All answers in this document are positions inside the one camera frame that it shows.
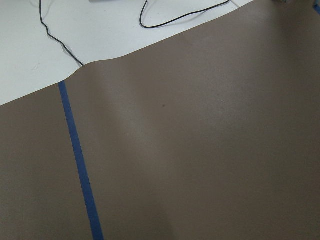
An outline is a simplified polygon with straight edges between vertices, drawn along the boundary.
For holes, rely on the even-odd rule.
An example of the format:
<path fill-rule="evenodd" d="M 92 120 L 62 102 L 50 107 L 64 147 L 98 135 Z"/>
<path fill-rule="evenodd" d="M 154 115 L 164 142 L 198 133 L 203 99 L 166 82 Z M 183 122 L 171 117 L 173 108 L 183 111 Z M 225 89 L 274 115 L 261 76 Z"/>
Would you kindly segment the brown table cover sheet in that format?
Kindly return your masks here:
<path fill-rule="evenodd" d="M 317 240 L 312 0 L 0 3 L 3 240 Z"/>

